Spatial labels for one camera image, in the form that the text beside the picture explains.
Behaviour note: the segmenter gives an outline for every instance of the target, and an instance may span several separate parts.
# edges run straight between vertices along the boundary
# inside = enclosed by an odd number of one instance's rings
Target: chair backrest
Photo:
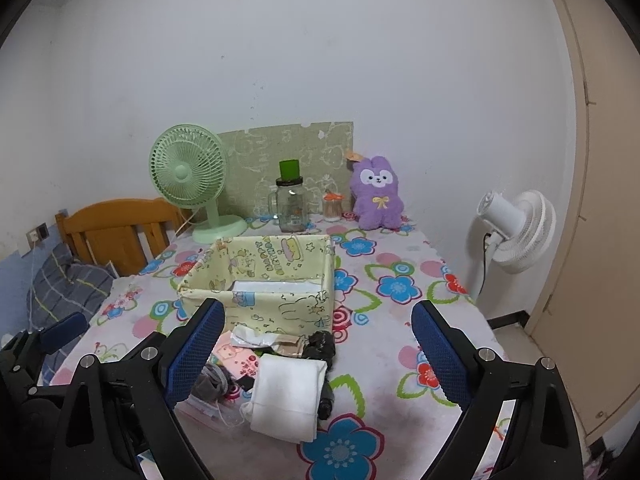
[[[180,210],[162,198],[123,198],[98,202],[69,217],[57,214],[56,223],[63,241],[80,260],[101,265],[111,261],[119,274],[129,276],[148,263],[138,230],[156,257],[169,244],[166,226],[177,231],[183,220]]]
[[[163,358],[159,370],[164,387],[164,401],[170,408],[189,397],[206,364],[211,351],[225,327],[225,308],[218,300],[205,300],[187,325],[176,328],[170,335],[180,346],[169,362]]]
[[[472,399],[468,370],[441,329],[441,326],[448,328],[446,322],[431,303],[431,312],[423,303],[427,302],[416,303],[411,312],[411,327],[415,338],[440,381],[447,399],[459,405],[464,412]],[[437,317],[442,323],[437,323],[434,319]]]

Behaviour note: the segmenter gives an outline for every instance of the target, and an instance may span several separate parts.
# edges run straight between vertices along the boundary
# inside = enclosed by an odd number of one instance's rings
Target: fan grille
[[[494,254],[494,260],[511,274],[528,269],[542,256],[556,228],[554,207],[539,191],[518,195],[514,205],[524,211],[527,220],[520,233],[501,243]]]
[[[156,189],[172,204],[202,206],[225,186],[226,155],[220,138],[194,124],[174,126],[151,148],[149,173]]]

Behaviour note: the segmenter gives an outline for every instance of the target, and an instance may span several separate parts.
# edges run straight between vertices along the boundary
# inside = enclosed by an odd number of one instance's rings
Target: fan base
[[[246,231],[246,221],[236,215],[223,215],[217,218],[216,225],[208,223],[193,229],[193,241],[197,244],[212,244],[219,238],[240,236]]]

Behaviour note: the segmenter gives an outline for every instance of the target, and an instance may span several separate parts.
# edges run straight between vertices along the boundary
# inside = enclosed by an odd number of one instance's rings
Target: gray pillow
[[[89,322],[108,297],[112,283],[113,276],[105,268],[75,261],[69,248],[58,244],[36,273],[27,293],[30,332],[48,328],[74,312],[81,312]],[[49,384],[80,337],[45,358],[42,367],[45,384]]]

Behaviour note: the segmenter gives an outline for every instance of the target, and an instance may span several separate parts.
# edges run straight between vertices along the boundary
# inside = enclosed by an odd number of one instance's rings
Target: folded towel
[[[242,407],[257,433],[287,442],[313,442],[326,363],[265,354],[251,401]]]

